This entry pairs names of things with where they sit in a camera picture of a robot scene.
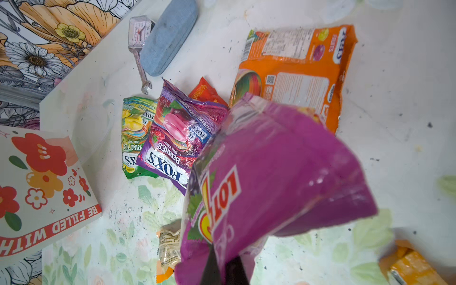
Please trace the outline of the purple Lotte gummy bag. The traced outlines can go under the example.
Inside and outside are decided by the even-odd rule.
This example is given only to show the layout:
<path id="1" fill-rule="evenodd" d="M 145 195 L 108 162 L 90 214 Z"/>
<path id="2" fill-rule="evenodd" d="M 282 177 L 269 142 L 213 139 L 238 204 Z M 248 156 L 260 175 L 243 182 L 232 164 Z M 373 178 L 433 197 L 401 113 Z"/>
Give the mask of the purple Lotte gummy bag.
<path id="1" fill-rule="evenodd" d="M 271 236 L 375 216 L 356 156 L 310 110 L 245 95 L 194 163 L 182 215 L 179 285 L 199 285 L 214 247 L 222 284 L 239 256 L 250 281 Z"/>

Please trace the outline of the orange Foxs candy bag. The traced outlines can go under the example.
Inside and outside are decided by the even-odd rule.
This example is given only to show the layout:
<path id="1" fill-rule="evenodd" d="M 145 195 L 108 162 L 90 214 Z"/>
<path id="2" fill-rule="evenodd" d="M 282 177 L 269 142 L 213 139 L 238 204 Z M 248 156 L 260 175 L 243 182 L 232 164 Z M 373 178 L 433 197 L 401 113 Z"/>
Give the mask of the orange Foxs candy bag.
<path id="1" fill-rule="evenodd" d="M 230 95 L 245 94 L 310 108 L 336 133 L 342 90 L 357 44 L 355 26 L 251 30 Z"/>

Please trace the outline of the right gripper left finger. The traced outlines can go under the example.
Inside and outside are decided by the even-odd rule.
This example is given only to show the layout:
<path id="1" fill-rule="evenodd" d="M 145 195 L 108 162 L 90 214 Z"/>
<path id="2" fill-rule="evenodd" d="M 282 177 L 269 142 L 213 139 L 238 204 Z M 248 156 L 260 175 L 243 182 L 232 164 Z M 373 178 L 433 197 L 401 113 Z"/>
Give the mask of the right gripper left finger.
<path id="1" fill-rule="evenodd" d="M 222 285 L 220 270 L 217 265 L 216 252 L 214 247 L 211 247 L 200 285 Z"/>

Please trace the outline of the white floral paper bag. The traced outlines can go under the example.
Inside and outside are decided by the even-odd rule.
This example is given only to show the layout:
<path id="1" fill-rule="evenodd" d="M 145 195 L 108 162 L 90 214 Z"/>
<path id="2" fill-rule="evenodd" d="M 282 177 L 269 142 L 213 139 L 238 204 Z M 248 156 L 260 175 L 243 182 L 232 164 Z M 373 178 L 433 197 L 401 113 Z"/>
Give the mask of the white floral paper bag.
<path id="1" fill-rule="evenodd" d="M 68 136 L 1 127 L 1 268 L 80 229 L 101 212 Z"/>

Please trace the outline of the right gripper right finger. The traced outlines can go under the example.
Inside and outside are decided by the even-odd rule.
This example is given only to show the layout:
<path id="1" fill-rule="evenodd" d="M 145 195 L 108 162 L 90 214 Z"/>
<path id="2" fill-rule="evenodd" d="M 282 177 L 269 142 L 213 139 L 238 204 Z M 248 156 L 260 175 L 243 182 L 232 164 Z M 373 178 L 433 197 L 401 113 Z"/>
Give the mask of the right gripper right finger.
<path id="1" fill-rule="evenodd" d="M 239 256 L 225 265 L 225 285 L 249 285 L 242 259 Z"/>

